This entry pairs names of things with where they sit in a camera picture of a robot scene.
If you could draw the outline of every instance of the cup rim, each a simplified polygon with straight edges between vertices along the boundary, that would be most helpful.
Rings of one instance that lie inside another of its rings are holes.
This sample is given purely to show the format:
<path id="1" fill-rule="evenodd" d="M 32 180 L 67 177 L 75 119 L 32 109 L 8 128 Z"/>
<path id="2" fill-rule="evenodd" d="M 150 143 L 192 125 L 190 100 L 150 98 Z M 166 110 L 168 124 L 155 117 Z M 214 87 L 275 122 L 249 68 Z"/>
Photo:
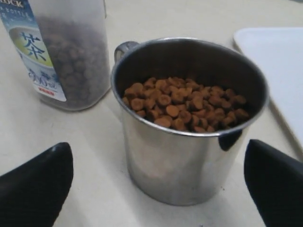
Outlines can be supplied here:
<path id="1" fill-rule="evenodd" d="M 128 58 L 130 55 L 132 55 L 134 52 L 136 52 L 139 49 L 142 49 L 145 46 L 148 46 L 150 44 L 164 43 L 166 41 L 194 41 L 194 42 L 197 42 L 197 43 L 200 43 L 200 44 L 203 44 L 203 45 L 208 45 L 210 47 L 215 47 L 215 48 L 221 49 L 222 51 L 227 51 L 230 54 L 234 54 L 234 55 L 242 58 L 249 66 L 254 68 L 254 70 L 260 75 L 261 79 L 263 80 L 263 83 L 264 83 L 264 86 L 265 86 L 265 98 L 264 98 L 264 101 L 263 101 L 263 104 L 262 104 L 262 108 L 254 115 L 254 117 L 250 118 L 248 121 L 246 121 L 246 122 L 244 122 L 240 125 L 237 125 L 236 127 L 226 129 L 226 130 L 220 130 L 220 131 L 215 131 L 215 132 L 205 132 L 205 133 L 178 131 L 178 130 L 175 130 L 175 129 L 165 128 L 165 127 L 157 125 L 153 122 L 150 122 L 150 121 L 138 116 L 134 111 L 132 111 L 130 108 L 128 108 L 126 106 L 126 104 L 124 103 L 122 98 L 119 96 L 118 91 L 116 89 L 116 85 L 115 85 L 116 72 L 118 71 L 118 68 L 122 64 L 122 62 L 125 61 L 125 59 Z M 240 54 L 239 52 L 237 52 L 233 49 L 222 46 L 220 44 L 216 44 L 216 43 L 212 43 L 212 42 L 209 42 L 209 41 L 204 41 L 204 40 L 200 40 L 200 39 L 192 38 L 192 37 L 165 37 L 165 38 L 153 39 L 153 40 L 149 40 L 149 41 L 140 43 L 137 46 L 135 46 L 134 48 L 128 50 L 121 57 L 121 59 L 118 62 L 115 63 L 115 65 L 112 69 L 112 72 L 111 72 L 111 88 L 112 88 L 112 91 L 113 91 L 114 96 L 115 96 L 116 100 L 118 101 L 118 103 L 136 120 L 146 124 L 149 127 L 152 127 L 154 129 L 157 129 L 157 130 L 160 130 L 160 131 L 163 131 L 163 132 L 166 132 L 166 133 L 176 134 L 176 135 L 180 135 L 180 136 L 190 136 L 190 137 L 219 137 L 219 136 L 224 136 L 224 135 L 227 135 L 227 134 L 231 134 L 231 133 L 243 130 L 244 128 L 247 128 L 248 126 L 250 126 L 253 122 L 255 122 L 261 116 L 261 114 L 264 112 L 264 110 L 266 109 L 266 107 L 268 106 L 268 103 L 269 103 L 269 86 L 268 86 L 267 80 L 266 80 L 263 72 L 259 69 L 259 67 L 255 63 L 253 63 L 250 59 L 248 59 L 243 54 Z"/>

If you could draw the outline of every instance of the white table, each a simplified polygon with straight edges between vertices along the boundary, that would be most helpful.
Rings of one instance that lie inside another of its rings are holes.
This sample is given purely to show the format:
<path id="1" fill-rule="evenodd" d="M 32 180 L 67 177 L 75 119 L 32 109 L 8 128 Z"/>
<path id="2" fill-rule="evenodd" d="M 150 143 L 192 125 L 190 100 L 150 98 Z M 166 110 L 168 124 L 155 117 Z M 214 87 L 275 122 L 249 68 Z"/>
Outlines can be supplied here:
<path id="1" fill-rule="evenodd" d="M 303 26 L 302 12 L 303 4 L 289 0 L 107 0 L 110 58 L 121 42 L 164 36 L 194 36 L 232 47 L 236 30 Z M 40 103 L 2 25 L 0 34 L 0 174 L 59 141 L 69 142 L 75 175 L 56 227 L 264 226 L 244 182 L 247 141 L 261 139 L 300 158 L 270 109 L 250 128 L 224 190 L 205 204 L 164 205 L 129 179 L 120 110 L 112 93 L 80 113 L 64 113 Z"/>

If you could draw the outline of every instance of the stainless steel cup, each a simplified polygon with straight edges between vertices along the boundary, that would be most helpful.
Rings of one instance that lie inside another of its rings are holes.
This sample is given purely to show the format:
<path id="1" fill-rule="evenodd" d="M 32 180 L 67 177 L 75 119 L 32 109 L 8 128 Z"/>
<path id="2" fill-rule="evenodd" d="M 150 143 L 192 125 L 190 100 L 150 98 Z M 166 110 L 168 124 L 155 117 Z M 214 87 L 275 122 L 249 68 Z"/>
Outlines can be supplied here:
<path id="1" fill-rule="evenodd" d="M 248 127 L 267 106 L 267 82 L 246 57 L 213 43 L 164 38 L 136 44 L 126 42 L 116 49 L 111 77 L 122 109 L 129 174 L 143 192 L 158 201 L 171 205 L 204 202 L 224 184 Z M 197 75 L 197 82 L 233 88 L 244 95 L 252 118 L 214 133 L 176 131 L 139 117 L 121 99 L 135 82 L 188 74 Z"/>

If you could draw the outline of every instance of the black object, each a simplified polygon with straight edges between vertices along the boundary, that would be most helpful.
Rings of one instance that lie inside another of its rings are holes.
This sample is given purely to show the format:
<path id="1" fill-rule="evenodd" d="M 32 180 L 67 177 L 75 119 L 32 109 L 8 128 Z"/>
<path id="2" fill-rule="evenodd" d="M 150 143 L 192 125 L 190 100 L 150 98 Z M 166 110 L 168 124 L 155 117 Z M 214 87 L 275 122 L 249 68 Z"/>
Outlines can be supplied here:
<path id="1" fill-rule="evenodd" d="M 267 227 L 303 227 L 303 164 L 251 140 L 244 161 L 245 182 Z"/>
<path id="2" fill-rule="evenodd" d="M 69 193 L 73 161 L 59 143 L 0 177 L 0 227 L 51 227 Z"/>

